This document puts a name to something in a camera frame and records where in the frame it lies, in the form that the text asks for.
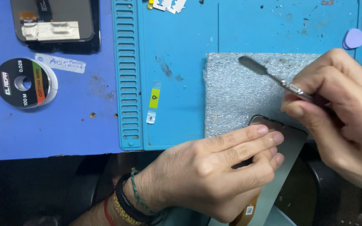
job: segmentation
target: cutting wire spool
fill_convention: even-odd
[[[29,109],[48,104],[57,90],[57,76],[40,61],[15,58],[0,66],[0,96],[15,107]]]

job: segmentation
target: hand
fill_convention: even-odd
[[[152,211],[182,206],[231,222],[273,180],[284,160],[276,148],[283,140],[255,125],[174,146],[135,176],[138,193]],[[231,168],[250,157],[252,164]],[[133,195],[129,181],[124,192]]]
[[[326,165],[362,188],[362,67],[342,49],[332,49],[293,80],[303,91],[328,100],[337,117],[286,93],[282,111],[314,137]]]

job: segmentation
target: person's left hand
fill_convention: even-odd
[[[164,151],[135,176],[137,191],[152,211],[182,206],[231,222],[273,180],[284,160],[276,148],[283,140],[280,132],[255,125],[185,142]],[[231,168],[251,157],[252,164]],[[130,180],[124,192],[133,196]]]

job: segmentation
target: green braided bracelet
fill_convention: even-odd
[[[136,185],[135,185],[135,179],[134,176],[136,174],[140,173],[139,171],[137,171],[135,168],[132,168],[132,172],[131,172],[131,182],[132,182],[132,188],[133,188],[133,193],[135,194],[135,199],[138,201],[138,203],[142,206],[142,208],[148,212],[151,215],[156,215],[157,213],[152,212],[147,206],[146,204],[143,203],[142,199],[139,197],[139,194],[136,190]]]

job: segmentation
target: blue repair mat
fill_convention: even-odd
[[[358,8],[355,0],[332,6],[187,0],[172,14],[136,0],[113,0],[121,147],[163,150],[204,137],[206,54],[323,54],[340,48],[346,31],[357,27]],[[155,122],[147,124],[154,81],[161,82],[160,98]]]

